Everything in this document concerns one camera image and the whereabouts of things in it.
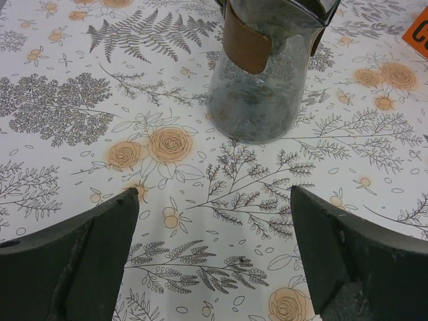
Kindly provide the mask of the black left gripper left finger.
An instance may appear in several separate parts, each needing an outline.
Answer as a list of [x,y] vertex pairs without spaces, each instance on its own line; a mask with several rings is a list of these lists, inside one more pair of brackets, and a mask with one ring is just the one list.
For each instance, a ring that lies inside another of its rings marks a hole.
[[139,213],[127,189],[1,244],[2,320],[111,320]]

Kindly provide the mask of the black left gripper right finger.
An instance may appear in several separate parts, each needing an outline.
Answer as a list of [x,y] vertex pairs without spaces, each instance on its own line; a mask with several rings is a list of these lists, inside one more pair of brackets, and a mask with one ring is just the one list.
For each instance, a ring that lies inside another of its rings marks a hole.
[[292,221],[322,320],[426,320],[427,242],[293,186]]

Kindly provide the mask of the green glass coffee dripper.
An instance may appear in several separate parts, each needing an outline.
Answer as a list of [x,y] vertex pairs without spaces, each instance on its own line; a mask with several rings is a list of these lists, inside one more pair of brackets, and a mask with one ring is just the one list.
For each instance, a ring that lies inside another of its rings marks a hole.
[[246,23],[282,23],[288,19],[309,19],[326,25],[339,1],[216,1],[225,16],[227,4]]

